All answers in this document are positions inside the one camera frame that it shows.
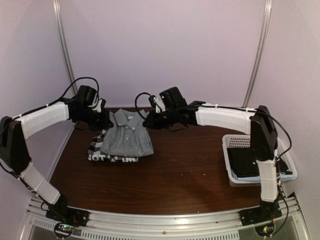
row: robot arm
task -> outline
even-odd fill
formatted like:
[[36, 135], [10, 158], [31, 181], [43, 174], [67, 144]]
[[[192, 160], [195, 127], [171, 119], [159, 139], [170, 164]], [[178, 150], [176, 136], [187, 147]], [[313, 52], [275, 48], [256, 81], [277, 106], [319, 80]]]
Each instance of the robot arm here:
[[56, 123], [72, 120], [85, 122], [91, 130], [113, 127], [109, 111], [104, 109], [106, 101], [97, 99], [97, 92], [89, 86], [80, 86], [73, 98], [61, 98], [53, 105], [46, 105], [11, 118], [5, 116], [0, 123], [0, 158], [13, 170], [13, 175], [49, 205], [47, 217], [68, 222], [69, 215], [77, 218], [85, 212], [72, 212], [68, 201], [54, 188], [31, 162], [26, 140], [33, 134]]
[[[267, 107], [234, 108], [212, 105], [203, 101], [187, 104], [177, 87], [172, 87], [160, 93], [160, 99], [153, 98], [154, 104], [160, 110], [153, 110], [143, 125], [151, 129], [168, 129], [176, 123], [184, 126], [216, 126], [236, 130], [250, 135], [250, 148], [258, 165], [261, 179], [260, 207], [250, 212], [241, 211], [242, 224], [254, 224], [268, 221], [272, 215], [279, 216], [278, 184], [280, 170], [278, 168], [278, 132], [274, 122], [269, 117]], [[259, 216], [258, 219], [244, 220], [247, 216]]]

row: white wall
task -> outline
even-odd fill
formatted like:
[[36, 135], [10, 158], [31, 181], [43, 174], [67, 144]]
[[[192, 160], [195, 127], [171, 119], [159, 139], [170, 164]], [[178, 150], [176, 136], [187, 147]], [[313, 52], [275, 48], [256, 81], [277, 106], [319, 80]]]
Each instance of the white wall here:
[[[0, 118], [51, 102], [68, 85], [52, 0], [0, 0]], [[27, 140], [32, 161], [49, 177], [71, 130], [61, 123]], [[0, 169], [0, 239], [18, 237], [31, 195]]]
[[[108, 106], [178, 86], [187, 102], [240, 106], [264, 0], [68, 0], [61, 11], [76, 76], [96, 77]], [[149, 105], [145, 97], [140, 105]]]
[[270, 32], [249, 104], [268, 106], [292, 137], [290, 152], [298, 179], [288, 188], [297, 194], [313, 240], [319, 239], [320, 222], [319, 13], [317, 0], [273, 1]]

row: gray polo shirt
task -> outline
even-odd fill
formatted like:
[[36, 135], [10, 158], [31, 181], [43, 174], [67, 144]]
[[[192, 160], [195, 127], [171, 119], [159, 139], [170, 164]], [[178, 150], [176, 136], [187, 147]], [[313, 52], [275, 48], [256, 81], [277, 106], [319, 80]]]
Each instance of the gray polo shirt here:
[[[146, 118], [148, 112], [141, 114]], [[142, 126], [144, 120], [137, 112], [119, 109], [110, 113], [111, 127], [104, 136], [101, 152], [122, 157], [142, 157], [154, 153], [148, 131]]]

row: white plastic basket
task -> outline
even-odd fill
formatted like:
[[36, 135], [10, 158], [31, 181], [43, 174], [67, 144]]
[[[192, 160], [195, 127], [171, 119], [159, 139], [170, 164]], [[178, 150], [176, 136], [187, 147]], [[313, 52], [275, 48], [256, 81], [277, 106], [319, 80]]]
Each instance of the white plastic basket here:
[[[229, 184], [232, 187], [260, 186], [260, 180], [251, 180], [251, 181], [238, 180], [234, 178], [231, 171], [227, 149], [228, 148], [249, 148], [249, 147], [250, 147], [250, 135], [227, 134], [227, 135], [224, 135], [222, 138], [222, 148], [223, 148], [225, 167], [228, 172]], [[278, 154], [280, 155], [281, 153], [283, 153], [285, 149], [287, 148], [284, 145], [283, 141], [280, 138], [278, 138]], [[289, 176], [287, 175], [286, 178], [280, 177], [281, 181], [289, 181], [289, 180], [296, 179], [298, 176], [298, 172], [290, 154], [286, 152], [281, 158], [288, 166], [289, 171], [292, 172], [292, 175], [289, 175]]]

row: wooden table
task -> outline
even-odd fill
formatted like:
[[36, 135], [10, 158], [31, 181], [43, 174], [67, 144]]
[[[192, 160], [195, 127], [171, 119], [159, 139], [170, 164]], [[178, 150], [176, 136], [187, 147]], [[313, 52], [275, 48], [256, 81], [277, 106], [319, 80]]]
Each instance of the wooden table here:
[[259, 204], [260, 187], [229, 185], [222, 137], [238, 132], [212, 126], [148, 131], [153, 155], [114, 163], [88, 161], [97, 132], [74, 130], [51, 183], [72, 207], [114, 213], [209, 213]]

